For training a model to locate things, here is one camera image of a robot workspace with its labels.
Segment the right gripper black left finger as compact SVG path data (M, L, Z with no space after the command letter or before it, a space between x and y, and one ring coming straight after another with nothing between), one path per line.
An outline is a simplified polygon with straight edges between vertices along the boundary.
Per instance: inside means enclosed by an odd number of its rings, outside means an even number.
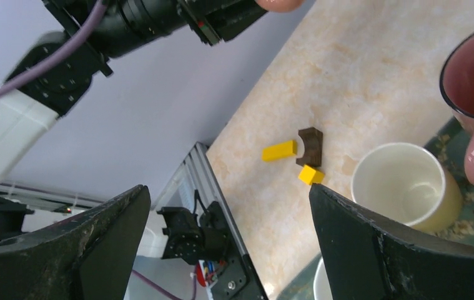
M0 242L0 299L122 299L151 209L138 185Z

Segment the terracotta mug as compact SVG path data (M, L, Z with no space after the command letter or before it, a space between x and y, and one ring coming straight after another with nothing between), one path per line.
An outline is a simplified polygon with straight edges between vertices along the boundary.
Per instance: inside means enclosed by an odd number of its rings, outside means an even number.
M304 0L255 0L263 9L275 13L287 13L299 8Z

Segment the yellow mug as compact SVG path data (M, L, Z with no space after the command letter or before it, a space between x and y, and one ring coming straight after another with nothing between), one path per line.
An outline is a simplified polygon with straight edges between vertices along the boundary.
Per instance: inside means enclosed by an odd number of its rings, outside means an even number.
M450 171L425 148L406 142L368 152L354 169L350 189L355 203L425 233L450 227L463 207Z

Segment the pale pink tall mug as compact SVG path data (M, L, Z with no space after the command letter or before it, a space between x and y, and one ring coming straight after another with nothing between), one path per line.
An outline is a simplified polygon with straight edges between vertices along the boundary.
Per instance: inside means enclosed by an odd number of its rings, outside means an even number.
M318 265L314 275L313 281L313 294L314 300L332 300L332 292L328 281L327 272L323 258L321 257L318 261Z

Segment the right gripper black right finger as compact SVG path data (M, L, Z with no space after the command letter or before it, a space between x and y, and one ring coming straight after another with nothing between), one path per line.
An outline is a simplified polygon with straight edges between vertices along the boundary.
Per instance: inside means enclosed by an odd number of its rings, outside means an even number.
M321 184L309 201L334 299L474 299L474 246L412 229Z

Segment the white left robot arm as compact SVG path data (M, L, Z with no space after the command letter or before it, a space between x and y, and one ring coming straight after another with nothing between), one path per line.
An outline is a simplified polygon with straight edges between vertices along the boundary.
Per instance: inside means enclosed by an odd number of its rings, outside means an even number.
M0 85L0 182L65 116L95 73L189 27L210 46L236 38L265 14L255 1L45 1L62 31L43 34Z

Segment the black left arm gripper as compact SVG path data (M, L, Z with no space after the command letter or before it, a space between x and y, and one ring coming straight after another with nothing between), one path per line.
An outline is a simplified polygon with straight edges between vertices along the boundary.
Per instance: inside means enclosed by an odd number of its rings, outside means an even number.
M266 10L255 1L102 1L104 14L87 45L101 56L119 58L189 28L204 44L229 42Z

